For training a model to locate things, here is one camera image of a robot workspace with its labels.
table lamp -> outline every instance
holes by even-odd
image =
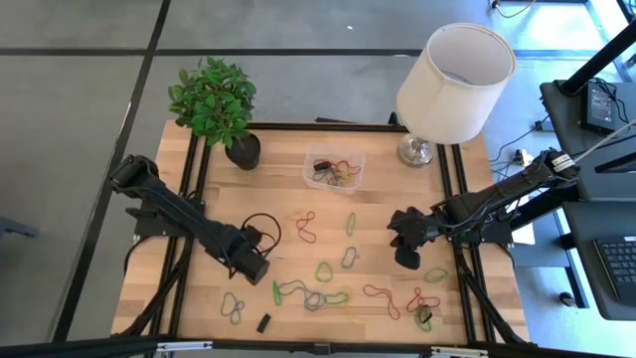
[[[402,163],[430,162],[428,142],[477,135],[516,66],[513,50],[489,29],[461,23],[435,31],[397,92],[397,117],[410,132],[397,146]]]

computer keyboard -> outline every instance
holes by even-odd
[[[618,300],[636,306],[636,241],[596,240],[594,245]]]

wooden table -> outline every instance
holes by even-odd
[[[396,144],[402,133],[289,130],[255,130],[253,133],[262,145],[260,164],[253,171],[238,169],[230,163],[221,146],[213,148],[204,192],[206,216],[239,226],[253,213],[269,213],[282,226],[281,243],[269,256],[269,272],[257,286],[252,286],[239,274],[229,280],[227,269],[196,243],[181,313],[180,337],[289,342],[466,343],[451,246],[441,237],[435,243],[426,244],[419,250],[421,268],[409,270],[395,262],[395,251],[389,246],[395,233],[386,229],[395,210],[416,206],[428,213],[429,206],[444,199],[436,159],[420,169],[403,166],[396,156]],[[181,179],[189,139],[188,129],[176,126],[173,121],[166,123],[156,162],[161,179],[174,191]],[[195,163],[199,162],[203,150],[203,141],[200,142]],[[305,185],[302,178],[305,154],[309,145],[317,142],[342,144],[365,152],[364,182],[357,193],[346,196]],[[482,136],[462,144],[461,148],[470,190],[491,185]],[[447,151],[452,158],[450,148]],[[457,193],[452,160],[450,162],[454,193]],[[197,177],[197,167],[195,165],[191,188]],[[316,213],[315,220],[307,226],[317,235],[313,245],[300,240],[296,229],[296,220],[308,211]],[[353,238],[349,238],[345,226],[352,212],[356,213],[357,223]],[[273,225],[264,219],[254,220],[252,224],[262,231],[274,233]],[[132,254],[113,332],[125,329],[154,294],[166,243],[166,238],[152,238]],[[358,249],[359,257],[352,268],[341,268],[341,258],[349,246]],[[500,248],[490,245],[481,247],[481,257],[489,296],[517,334],[528,338],[510,258]],[[322,261],[333,268],[334,277],[328,283],[314,277]],[[447,277],[439,283],[426,283],[423,276],[433,268],[445,269]],[[271,285],[274,279],[278,282],[303,279],[313,290],[325,293],[343,290],[351,299],[346,305],[328,305],[309,311],[303,307],[302,294],[295,292],[284,297],[281,306],[276,306]],[[366,284],[390,289],[401,319],[393,320],[388,316],[387,300],[382,296],[364,295]],[[420,287],[425,295],[441,300],[438,307],[432,308],[432,331],[428,333],[414,324],[413,313],[405,309],[416,287]],[[220,313],[224,294],[228,291],[245,304],[241,323],[237,325],[231,324]],[[162,332],[167,331],[171,307],[169,298],[164,309]],[[478,307],[473,299],[477,335],[483,338]],[[260,334],[256,332],[256,326],[265,313],[271,315],[271,321]]]

lamp base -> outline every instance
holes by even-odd
[[[430,163],[433,154],[426,140],[407,134],[397,145],[397,157],[406,166],[421,168]]]

plastic bin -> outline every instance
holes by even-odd
[[[320,160],[330,161],[332,169],[316,172],[314,163]],[[353,194],[362,184],[364,171],[365,153],[343,146],[316,143],[311,145],[305,157],[302,176],[311,188]],[[344,179],[341,177],[342,174],[336,175],[338,172],[344,173]]]

